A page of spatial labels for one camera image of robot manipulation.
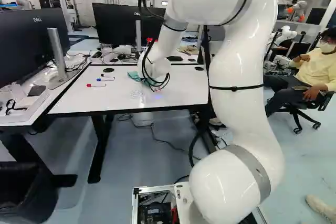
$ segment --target black desk leg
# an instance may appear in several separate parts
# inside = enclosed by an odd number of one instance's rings
[[[199,122],[196,124],[197,130],[201,135],[203,144],[208,151],[208,153],[215,152],[216,149],[216,140],[213,138],[212,133],[209,129],[209,120],[210,120],[210,108],[204,107],[199,111],[198,117]]]
[[[0,138],[3,145],[16,161],[38,163],[52,174],[24,136],[21,134],[2,134]],[[55,187],[72,187],[77,180],[76,174],[52,175]]]
[[[95,155],[92,160],[88,178],[88,183],[94,184],[100,181],[100,173],[104,162],[104,155],[111,129],[111,123],[113,121],[113,116],[107,115],[105,121],[102,115],[94,115],[91,117],[91,119],[98,139],[96,151],[94,153]]]

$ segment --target green cloth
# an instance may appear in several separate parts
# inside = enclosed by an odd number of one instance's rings
[[[152,80],[150,80],[150,79],[141,79],[141,78],[139,77],[137,71],[128,71],[127,74],[128,74],[128,76],[129,76],[130,78],[132,78],[134,81],[137,81],[137,82],[141,81],[142,83],[144,83],[144,84],[145,84],[146,86],[148,86],[148,87],[149,87],[149,84],[148,84],[148,83],[150,83],[151,85],[155,85],[155,82],[152,81]]]

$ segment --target chair wheel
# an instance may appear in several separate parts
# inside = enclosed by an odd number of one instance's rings
[[[317,130],[320,126],[321,126],[320,123],[316,123],[316,124],[313,125],[313,129]]]
[[[299,135],[299,134],[302,132],[302,129],[295,128],[295,129],[293,130],[293,132],[294,132],[295,134]]]

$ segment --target hand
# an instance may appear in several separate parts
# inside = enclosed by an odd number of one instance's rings
[[[320,87],[311,87],[310,89],[308,89],[306,92],[303,93],[303,99],[305,101],[314,101],[316,100],[319,92],[320,92]]]
[[[306,61],[306,62],[310,61],[310,56],[309,55],[300,55],[299,57],[300,57],[300,60],[303,60],[303,61]]]

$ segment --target eyeglasses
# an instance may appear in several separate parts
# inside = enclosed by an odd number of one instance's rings
[[[28,108],[15,108],[16,102],[13,99],[10,99],[6,103],[6,115],[10,115],[11,110],[27,110]]]

